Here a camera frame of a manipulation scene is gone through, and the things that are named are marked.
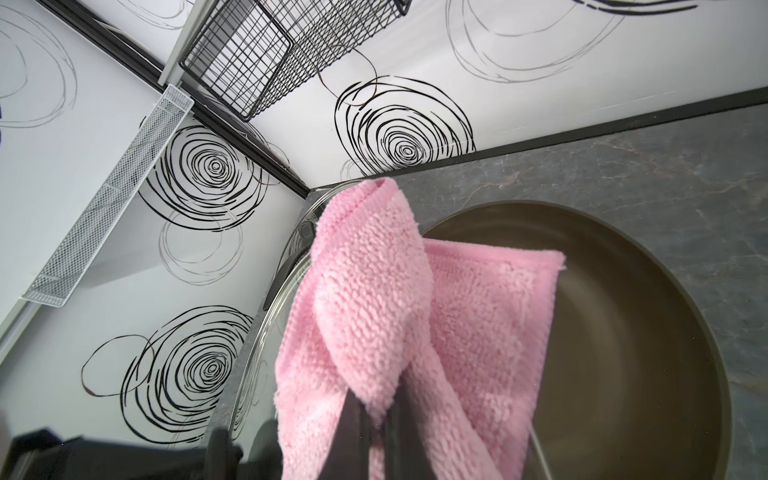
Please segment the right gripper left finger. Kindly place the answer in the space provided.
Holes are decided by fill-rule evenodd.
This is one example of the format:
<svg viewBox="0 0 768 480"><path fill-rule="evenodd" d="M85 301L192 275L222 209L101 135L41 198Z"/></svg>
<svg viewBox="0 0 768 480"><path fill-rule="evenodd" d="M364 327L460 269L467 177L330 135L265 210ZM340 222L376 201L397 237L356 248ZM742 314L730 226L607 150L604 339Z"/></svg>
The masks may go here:
<svg viewBox="0 0 768 480"><path fill-rule="evenodd" d="M319 479L368 480L371 434L370 415L348 390Z"/></svg>

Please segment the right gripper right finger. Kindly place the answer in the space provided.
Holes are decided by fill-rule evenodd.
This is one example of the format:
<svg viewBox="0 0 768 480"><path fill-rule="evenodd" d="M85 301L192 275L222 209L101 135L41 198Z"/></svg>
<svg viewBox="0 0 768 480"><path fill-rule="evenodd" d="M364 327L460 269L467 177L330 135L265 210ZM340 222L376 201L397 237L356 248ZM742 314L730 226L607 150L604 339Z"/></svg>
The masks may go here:
<svg viewBox="0 0 768 480"><path fill-rule="evenodd" d="M387 480L435 479L404 380L399 382L387 411L383 432Z"/></svg>

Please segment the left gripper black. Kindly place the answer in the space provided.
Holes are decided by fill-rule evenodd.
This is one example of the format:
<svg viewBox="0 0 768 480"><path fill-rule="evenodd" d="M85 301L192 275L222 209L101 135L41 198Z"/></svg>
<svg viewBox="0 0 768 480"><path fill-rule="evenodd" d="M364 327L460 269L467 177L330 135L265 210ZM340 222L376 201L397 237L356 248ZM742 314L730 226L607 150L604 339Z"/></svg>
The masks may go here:
<svg viewBox="0 0 768 480"><path fill-rule="evenodd" d="M209 446L166 450L75 437L48 429L18 435L1 448L3 479L279 479L282 452L270 430L250 459L219 429Z"/></svg>

